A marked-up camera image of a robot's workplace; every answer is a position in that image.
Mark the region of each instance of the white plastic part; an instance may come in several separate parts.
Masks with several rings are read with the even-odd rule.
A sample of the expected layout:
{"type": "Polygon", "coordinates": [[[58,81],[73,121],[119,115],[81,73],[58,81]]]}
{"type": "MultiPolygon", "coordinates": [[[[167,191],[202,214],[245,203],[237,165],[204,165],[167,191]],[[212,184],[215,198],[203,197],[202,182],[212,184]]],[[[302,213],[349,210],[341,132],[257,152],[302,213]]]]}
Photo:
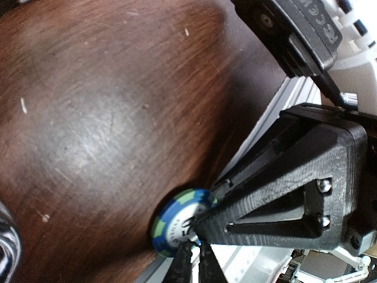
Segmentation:
{"type": "Polygon", "coordinates": [[[329,74],[341,91],[357,94],[360,112],[377,115],[377,61],[329,74]]]}
{"type": "MultiPolygon", "coordinates": [[[[357,94],[360,112],[377,115],[377,44],[369,48],[375,40],[373,34],[368,30],[361,36],[354,27],[357,20],[362,21],[360,7],[369,5],[370,1],[358,2],[347,14],[338,7],[336,0],[323,2],[343,35],[338,49],[338,60],[329,74],[341,92],[357,94]]],[[[369,25],[368,28],[375,28],[375,25],[369,25]]]]}
{"type": "Polygon", "coordinates": [[[356,270],[359,269],[360,265],[362,264],[362,258],[352,256],[348,251],[341,247],[337,247],[333,251],[329,251],[331,254],[336,256],[337,258],[341,259],[342,261],[348,263],[350,266],[355,268],[356,270]]]}
{"type": "Polygon", "coordinates": [[[368,266],[371,264],[370,257],[363,256],[362,258],[359,258],[352,256],[348,251],[341,247],[338,247],[333,251],[329,251],[329,253],[354,267],[356,272],[337,278],[321,279],[307,272],[298,270],[296,273],[296,278],[303,283],[354,283],[368,277],[368,266]]]}

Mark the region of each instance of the blue poker chip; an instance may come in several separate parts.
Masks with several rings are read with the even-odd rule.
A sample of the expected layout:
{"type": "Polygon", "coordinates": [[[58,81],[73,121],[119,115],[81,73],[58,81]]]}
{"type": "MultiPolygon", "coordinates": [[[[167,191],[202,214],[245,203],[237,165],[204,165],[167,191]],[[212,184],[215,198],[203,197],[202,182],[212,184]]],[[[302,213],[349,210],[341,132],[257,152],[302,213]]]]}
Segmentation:
{"type": "Polygon", "coordinates": [[[156,216],[152,229],[154,249],[162,256],[174,257],[182,241],[197,241],[190,229],[190,218],[216,203],[208,190],[187,189],[179,193],[156,216]]]}

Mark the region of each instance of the wooden table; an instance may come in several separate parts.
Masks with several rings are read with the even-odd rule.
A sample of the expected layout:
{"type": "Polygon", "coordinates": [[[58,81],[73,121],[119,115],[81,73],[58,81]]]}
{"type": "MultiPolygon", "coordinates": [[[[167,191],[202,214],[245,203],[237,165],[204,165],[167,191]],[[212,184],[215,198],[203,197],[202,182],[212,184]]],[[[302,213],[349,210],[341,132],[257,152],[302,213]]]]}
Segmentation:
{"type": "Polygon", "coordinates": [[[15,282],[133,282],[168,192],[208,187],[285,74],[227,0],[39,0],[0,19],[15,282]]]}

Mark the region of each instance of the green stripe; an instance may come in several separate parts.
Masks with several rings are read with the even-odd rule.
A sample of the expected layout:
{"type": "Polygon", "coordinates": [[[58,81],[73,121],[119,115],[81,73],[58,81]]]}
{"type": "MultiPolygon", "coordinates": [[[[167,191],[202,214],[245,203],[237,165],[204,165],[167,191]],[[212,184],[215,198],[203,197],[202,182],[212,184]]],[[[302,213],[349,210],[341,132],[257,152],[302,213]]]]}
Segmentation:
{"type": "Polygon", "coordinates": [[[163,222],[161,218],[157,216],[152,225],[152,230],[151,230],[152,238],[161,236],[163,234],[165,225],[166,223],[163,222]]]}
{"type": "Polygon", "coordinates": [[[184,205],[186,202],[194,199],[195,191],[193,189],[184,190],[174,197],[181,205],[184,205]]]}

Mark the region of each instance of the scratch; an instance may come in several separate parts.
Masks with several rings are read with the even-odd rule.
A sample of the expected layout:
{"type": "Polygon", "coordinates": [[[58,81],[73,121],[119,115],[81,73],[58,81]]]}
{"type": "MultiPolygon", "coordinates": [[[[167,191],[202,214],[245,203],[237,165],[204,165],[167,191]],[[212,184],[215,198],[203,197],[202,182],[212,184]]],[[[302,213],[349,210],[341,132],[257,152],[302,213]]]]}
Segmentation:
{"type": "Polygon", "coordinates": [[[111,112],[110,134],[113,133],[113,127],[114,127],[114,112],[111,112]]]}
{"type": "Polygon", "coordinates": [[[67,180],[71,184],[73,184],[73,182],[71,181],[71,179],[69,179],[62,171],[60,171],[59,168],[55,168],[55,171],[58,172],[65,180],[67,180]]]}
{"type": "Polygon", "coordinates": [[[26,108],[25,100],[24,100],[23,97],[21,97],[21,106],[22,106],[22,111],[23,111],[25,114],[28,114],[28,109],[26,108]]]}
{"type": "Polygon", "coordinates": [[[140,16],[140,14],[139,13],[137,13],[137,12],[126,12],[126,14],[128,14],[128,15],[131,15],[131,16],[140,16]]]}

